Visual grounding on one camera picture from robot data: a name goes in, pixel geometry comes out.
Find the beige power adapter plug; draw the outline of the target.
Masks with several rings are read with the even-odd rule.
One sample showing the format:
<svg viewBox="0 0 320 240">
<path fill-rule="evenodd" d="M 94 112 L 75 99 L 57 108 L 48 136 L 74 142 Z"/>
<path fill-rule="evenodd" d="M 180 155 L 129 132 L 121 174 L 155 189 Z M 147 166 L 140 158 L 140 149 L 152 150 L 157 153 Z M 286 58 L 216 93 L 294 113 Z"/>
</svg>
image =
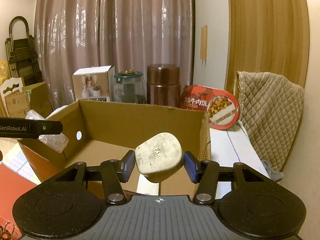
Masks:
<svg viewBox="0 0 320 240">
<path fill-rule="evenodd" d="M 173 171 L 183 162 L 182 146 L 179 140 L 168 132 L 154 135 L 137 146 L 134 152 L 137 168 L 145 176 Z"/>
</svg>

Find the clear plastic crinkled pack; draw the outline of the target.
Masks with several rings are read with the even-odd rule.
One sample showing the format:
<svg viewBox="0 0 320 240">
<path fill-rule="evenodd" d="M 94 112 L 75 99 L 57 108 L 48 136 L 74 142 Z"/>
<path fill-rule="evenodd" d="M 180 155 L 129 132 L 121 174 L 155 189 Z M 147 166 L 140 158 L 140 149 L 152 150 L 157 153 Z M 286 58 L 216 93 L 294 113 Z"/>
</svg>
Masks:
<svg viewBox="0 0 320 240">
<path fill-rule="evenodd" d="M 47 120 L 35 110 L 30 110 L 25 118 L 31 120 Z M 40 135 L 38 139 L 58 153 L 62 153 L 69 143 L 69 139 L 63 133 L 57 135 Z"/>
</svg>

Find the flat cardboard pieces stack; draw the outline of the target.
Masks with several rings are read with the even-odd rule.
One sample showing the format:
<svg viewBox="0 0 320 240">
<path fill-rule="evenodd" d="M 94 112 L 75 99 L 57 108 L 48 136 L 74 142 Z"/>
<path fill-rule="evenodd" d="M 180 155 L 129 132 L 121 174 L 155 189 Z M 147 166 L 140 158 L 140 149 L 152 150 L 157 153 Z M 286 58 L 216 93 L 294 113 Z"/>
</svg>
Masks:
<svg viewBox="0 0 320 240">
<path fill-rule="evenodd" d="M 6 117 L 25 118 L 28 111 L 35 110 L 46 118 L 53 111 L 46 82 L 24 86 L 21 77 L 3 82 L 1 103 Z"/>
</svg>

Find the brown cardboard box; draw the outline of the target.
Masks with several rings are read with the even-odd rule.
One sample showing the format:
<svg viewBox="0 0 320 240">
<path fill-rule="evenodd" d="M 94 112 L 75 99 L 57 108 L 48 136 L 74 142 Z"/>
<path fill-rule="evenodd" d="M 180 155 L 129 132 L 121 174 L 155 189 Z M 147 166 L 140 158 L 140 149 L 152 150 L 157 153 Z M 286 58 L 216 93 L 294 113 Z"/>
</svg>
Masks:
<svg viewBox="0 0 320 240">
<path fill-rule="evenodd" d="M 36 139 L 21 139 L 19 145 L 40 181 L 72 164 L 83 161 L 98 166 L 121 159 L 129 150 L 161 132 L 172 133 L 199 160 L 210 159 L 208 116 L 156 105 L 80 100 L 51 116 L 60 121 L 69 142 L 58 153 Z"/>
</svg>

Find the yellow plastic bag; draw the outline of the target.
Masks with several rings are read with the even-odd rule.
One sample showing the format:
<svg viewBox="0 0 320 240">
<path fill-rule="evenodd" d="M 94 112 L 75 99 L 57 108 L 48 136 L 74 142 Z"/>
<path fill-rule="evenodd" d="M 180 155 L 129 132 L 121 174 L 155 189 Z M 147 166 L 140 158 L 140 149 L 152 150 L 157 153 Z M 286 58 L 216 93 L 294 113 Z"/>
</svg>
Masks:
<svg viewBox="0 0 320 240">
<path fill-rule="evenodd" d="M 0 61 L 0 85 L 3 85 L 3 83 L 8 79 L 10 79 L 8 63 L 1 60 Z"/>
</svg>

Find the red printed desk mat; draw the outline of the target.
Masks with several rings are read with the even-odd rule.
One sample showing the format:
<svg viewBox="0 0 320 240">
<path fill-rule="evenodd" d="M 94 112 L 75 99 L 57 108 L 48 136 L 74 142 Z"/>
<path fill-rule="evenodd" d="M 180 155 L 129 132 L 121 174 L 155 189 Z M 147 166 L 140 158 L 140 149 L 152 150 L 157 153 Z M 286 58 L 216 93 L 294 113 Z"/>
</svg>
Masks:
<svg viewBox="0 0 320 240">
<path fill-rule="evenodd" d="M 36 186 L 33 182 L 20 176 L 4 164 L 1 164 L 1 226 L 5 227 L 7 222 L 7 230 L 13 234 L 13 238 L 19 239 L 22 237 L 13 215 L 12 208 L 16 200 L 27 191 Z"/>
</svg>

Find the red instant rice bowl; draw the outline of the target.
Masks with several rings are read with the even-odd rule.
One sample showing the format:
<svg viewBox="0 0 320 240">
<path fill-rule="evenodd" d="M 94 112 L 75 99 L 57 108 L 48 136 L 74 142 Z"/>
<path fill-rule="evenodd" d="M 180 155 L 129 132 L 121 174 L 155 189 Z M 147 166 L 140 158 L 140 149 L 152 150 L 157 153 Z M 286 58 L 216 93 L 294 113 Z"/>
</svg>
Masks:
<svg viewBox="0 0 320 240">
<path fill-rule="evenodd" d="M 184 88 L 180 99 L 182 109 L 206 112 L 209 126 L 217 130 L 231 128 L 239 118 L 239 103 L 226 90 L 200 85 Z"/>
</svg>

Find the folded black step ladder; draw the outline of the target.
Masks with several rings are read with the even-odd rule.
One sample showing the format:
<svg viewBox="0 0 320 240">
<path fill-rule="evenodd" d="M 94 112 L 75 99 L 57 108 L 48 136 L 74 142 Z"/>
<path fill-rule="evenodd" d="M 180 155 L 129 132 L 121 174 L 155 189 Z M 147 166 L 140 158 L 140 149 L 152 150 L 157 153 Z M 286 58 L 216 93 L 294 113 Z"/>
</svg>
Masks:
<svg viewBox="0 0 320 240">
<path fill-rule="evenodd" d="M 25 26 L 25 38 L 13 39 L 13 26 L 21 21 Z M 35 39 L 29 33 L 27 20 L 16 16 L 9 24 L 9 37 L 5 41 L 5 51 L 8 60 L 10 77 L 22 78 L 25 86 L 43 82 L 43 75 L 38 62 Z"/>
</svg>

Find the glass jar green lid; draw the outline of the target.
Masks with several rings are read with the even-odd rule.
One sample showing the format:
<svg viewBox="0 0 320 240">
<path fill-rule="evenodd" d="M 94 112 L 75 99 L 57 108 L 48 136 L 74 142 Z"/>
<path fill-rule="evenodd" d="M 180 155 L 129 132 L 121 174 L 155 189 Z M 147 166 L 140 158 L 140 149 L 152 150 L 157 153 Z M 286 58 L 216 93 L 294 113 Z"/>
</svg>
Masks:
<svg viewBox="0 0 320 240">
<path fill-rule="evenodd" d="M 146 103 L 144 75 L 135 70 L 124 70 L 114 75 L 113 98 L 115 102 Z"/>
</svg>

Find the grey cloth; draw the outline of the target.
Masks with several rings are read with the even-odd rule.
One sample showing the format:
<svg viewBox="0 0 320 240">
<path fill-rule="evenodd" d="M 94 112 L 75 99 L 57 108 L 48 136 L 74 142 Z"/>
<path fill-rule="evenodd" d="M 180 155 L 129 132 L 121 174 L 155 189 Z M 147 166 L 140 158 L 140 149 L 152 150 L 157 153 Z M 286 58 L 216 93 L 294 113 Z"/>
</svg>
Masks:
<svg viewBox="0 0 320 240">
<path fill-rule="evenodd" d="M 284 178 L 284 174 L 283 172 L 277 172 L 275 171 L 273 168 L 272 168 L 272 165 L 267 161 L 267 160 L 262 160 L 261 161 L 269 178 L 272 180 L 272 181 L 275 181 L 275 182 L 279 182 L 281 181 L 283 178 Z"/>
</svg>

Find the brown metal thermos canister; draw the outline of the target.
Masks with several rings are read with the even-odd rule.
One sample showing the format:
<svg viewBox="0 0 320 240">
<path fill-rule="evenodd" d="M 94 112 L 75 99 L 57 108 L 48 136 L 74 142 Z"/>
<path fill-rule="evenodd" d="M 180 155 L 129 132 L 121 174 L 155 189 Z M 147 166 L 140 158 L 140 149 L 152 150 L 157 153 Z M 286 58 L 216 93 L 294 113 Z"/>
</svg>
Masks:
<svg viewBox="0 0 320 240">
<path fill-rule="evenodd" d="M 180 67 L 159 63 L 147 67 L 147 103 L 150 105 L 179 107 Z"/>
</svg>

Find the white humidifier product box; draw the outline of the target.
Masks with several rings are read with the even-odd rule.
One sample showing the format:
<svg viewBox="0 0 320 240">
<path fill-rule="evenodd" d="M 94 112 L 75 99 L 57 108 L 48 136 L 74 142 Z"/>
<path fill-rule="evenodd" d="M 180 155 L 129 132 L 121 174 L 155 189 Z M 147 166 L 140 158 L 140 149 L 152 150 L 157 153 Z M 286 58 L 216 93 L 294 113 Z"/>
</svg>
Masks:
<svg viewBox="0 0 320 240">
<path fill-rule="evenodd" d="M 113 101 L 114 66 L 80 68 L 73 76 L 76 100 Z"/>
</svg>

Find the beige quilted cushion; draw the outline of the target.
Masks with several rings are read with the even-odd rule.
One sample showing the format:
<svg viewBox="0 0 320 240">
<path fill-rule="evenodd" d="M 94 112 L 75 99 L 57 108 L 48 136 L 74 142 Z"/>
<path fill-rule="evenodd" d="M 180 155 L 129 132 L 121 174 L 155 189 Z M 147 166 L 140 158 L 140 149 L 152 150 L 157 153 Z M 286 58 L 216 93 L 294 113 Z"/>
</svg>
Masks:
<svg viewBox="0 0 320 240">
<path fill-rule="evenodd" d="M 237 72 L 233 93 L 257 155 L 281 171 L 302 117 L 304 88 L 271 72 Z"/>
</svg>

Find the mauve shiny curtain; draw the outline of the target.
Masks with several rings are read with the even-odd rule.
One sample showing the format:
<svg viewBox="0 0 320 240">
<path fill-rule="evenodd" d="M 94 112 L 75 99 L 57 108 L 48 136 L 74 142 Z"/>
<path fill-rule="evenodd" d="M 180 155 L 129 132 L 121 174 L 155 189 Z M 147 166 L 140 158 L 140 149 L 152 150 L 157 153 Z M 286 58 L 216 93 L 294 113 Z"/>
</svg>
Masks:
<svg viewBox="0 0 320 240">
<path fill-rule="evenodd" d="M 86 67 L 176 64 L 190 85 L 194 31 L 195 0 L 37 0 L 34 35 L 52 107 L 75 101 L 72 75 Z"/>
</svg>

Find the wooden door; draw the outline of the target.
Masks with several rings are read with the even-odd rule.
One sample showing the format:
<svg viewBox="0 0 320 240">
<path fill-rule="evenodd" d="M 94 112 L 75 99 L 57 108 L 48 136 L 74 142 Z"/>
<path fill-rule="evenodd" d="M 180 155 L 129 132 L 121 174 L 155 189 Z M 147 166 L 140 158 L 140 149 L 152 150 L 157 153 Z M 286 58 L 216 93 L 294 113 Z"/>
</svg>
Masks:
<svg viewBox="0 0 320 240">
<path fill-rule="evenodd" d="M 236 72 L 271 72 L 305 85 L 310 46 L 306 0 L 229 0 L 225 89 Z"/>
</svg>

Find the wooden wall hook strip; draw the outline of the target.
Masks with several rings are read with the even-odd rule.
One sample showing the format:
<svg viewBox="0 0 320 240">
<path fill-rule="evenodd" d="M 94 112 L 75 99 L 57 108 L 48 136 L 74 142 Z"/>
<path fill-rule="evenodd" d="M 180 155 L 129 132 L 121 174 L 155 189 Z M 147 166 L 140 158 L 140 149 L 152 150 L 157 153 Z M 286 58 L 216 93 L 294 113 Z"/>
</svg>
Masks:
<svg viewBox="0 0 320 240">
<path fill-rule="evenodd" d="M 207 50 L 208 50 L 208 26 L 204 25 L 201 27 L 201 48 L 200 48 L 200 59 L 203 64 L 207 63 Z"/>
</svg>

